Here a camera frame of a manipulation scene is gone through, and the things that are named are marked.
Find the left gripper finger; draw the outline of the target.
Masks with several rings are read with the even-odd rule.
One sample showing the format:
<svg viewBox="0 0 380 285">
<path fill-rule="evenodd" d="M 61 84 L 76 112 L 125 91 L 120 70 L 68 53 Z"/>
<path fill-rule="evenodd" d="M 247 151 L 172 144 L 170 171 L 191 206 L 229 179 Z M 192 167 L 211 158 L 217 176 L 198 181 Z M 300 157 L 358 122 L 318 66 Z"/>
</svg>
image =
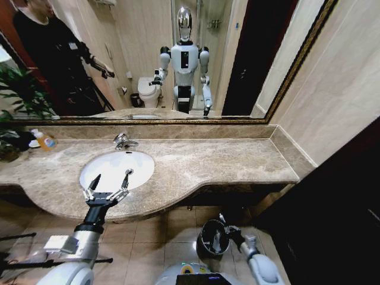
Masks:
<svg viewBox="0 0 380 285">
<path fill-rule="evenodd" d="M 133 174 L 133 172 L 134 172 L 133 169 L 127 169 L 126 170 L 125 177 L 122 181 L 122 185 L 121 185 L 120 189 L 110 196 L 111 201 L 120 202 L 129 194 L 129 190 L 128 190 L 129 177 Z"/>
<path fill-rule="evenodd" d="M 87 188 L 83 189 L 83 195 L 86 201 L 94 201 L 94 190 L 97 188 L 99 181 L 101 178 L 101 174 L 97 175 L 89 184 Z"/>
</svg>

